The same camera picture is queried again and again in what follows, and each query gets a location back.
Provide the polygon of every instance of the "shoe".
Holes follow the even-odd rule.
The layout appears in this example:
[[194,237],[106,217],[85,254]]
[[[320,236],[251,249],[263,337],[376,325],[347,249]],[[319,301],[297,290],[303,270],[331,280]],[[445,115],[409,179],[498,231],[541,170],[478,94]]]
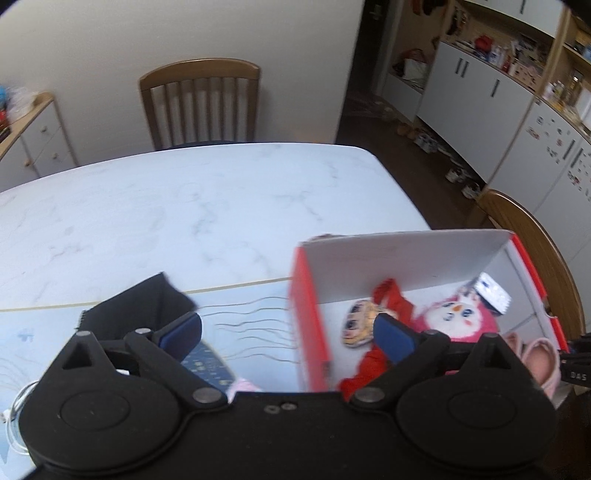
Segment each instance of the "shoe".
[[508,333],[507,335],[503,335],[503,339],[507,342],[511,350],[513,350],[513,353],[516,354],[517,358],[521,360],[523,343],[519,334],[516,332]]
[[534,340],[525,347],[521,361],[548,398],[552,398],[560,383],[560,357],[552,342],[547,338]]

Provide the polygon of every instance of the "blue gripper pad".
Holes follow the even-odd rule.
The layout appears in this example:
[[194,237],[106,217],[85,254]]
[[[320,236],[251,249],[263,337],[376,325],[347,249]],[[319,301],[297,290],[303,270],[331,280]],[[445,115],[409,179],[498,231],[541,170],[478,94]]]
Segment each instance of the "blue gripper pad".
[[415,351],[420,335],[405,324],[380,313],[374,321],[374,343],[397,364]]
[[189,312],[152,335],[152,341],[179,362],[201,341],[201,318]]

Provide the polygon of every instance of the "red shoe box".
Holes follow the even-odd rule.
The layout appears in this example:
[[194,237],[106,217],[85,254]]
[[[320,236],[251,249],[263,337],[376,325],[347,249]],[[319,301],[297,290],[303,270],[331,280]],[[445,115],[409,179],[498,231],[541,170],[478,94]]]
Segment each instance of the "red shoe box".
[[295,252],[290,304],[308,391],[334,390],[355,374],[369,345],[348,348],[341,331],[351,305],[394,278],[415,312],[488,273],[511,296],[496,318],[501,334],[524,342],[547,337],[564,349],[556,319],[545,312],[546,292],[516,234],[453,230],[335,236],[302,243]]

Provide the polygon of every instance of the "white cabinet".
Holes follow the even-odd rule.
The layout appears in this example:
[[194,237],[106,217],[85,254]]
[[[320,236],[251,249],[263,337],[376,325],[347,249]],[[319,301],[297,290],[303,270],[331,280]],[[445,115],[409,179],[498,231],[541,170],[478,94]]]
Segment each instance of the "white cabinet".
[[489,187],[535,213],[582,141],[564,118],[537,100]]
[[39,175],[47,177],[75,166],[60,128],[35,160],[35,168]]
[[382,97],[409,121],[414,122],[423,96],[399,77],[388,73]]
[[0,161],[0,192],[39,178],[20,138]]
[[532,27],[556,36],[563,3],[560,0],[466,0],[501,12]]
[[462,157],[489,181],[515,136],[533,94],[491,66],[476,60],[469,76]]
[[457,48],[440,43],[417,113],[450,145],[457,136],[456,125],[462,117],[462,74],[465,76],[470,60],[476,61]]
[[569,262],[591,239],[591,146],[583,141],[535,212]]
[[49,143],[59,128],[60,121],[57,118],[56,107],[50,103],[21,135],[31,158],[35,159],[40,155],[41,150]]
[[521,0],[521,2],[516,18],[555,37],[564,4],[559,0]]
[[50,93],[39,94],[11,129],[0,142],[0,192],[77,166]]
[[489,181],[532,97],[497,69],[441,43],[417,115]]

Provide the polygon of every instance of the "metal screw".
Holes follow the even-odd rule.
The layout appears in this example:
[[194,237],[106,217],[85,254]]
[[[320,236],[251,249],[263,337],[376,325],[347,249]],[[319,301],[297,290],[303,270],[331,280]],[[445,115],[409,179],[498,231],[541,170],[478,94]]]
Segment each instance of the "metal screw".
[[297,405],[295,403],[286,401],[285,403],[281,404],[281,408],[285,411],[292,411],[297,410]]
[[203,387],[193,392],[193,400],[199,403],[215,403],[222,398],[222,392],[212,387]]
[[267,405],[263,410],[265,413],[270,413],[271,415],[277,415],[281,412],[281,409],[277,405]]
[[363,403],[377,403],[386,398],[386,394],[376,387],[365,387],[355,392],[357,400]]

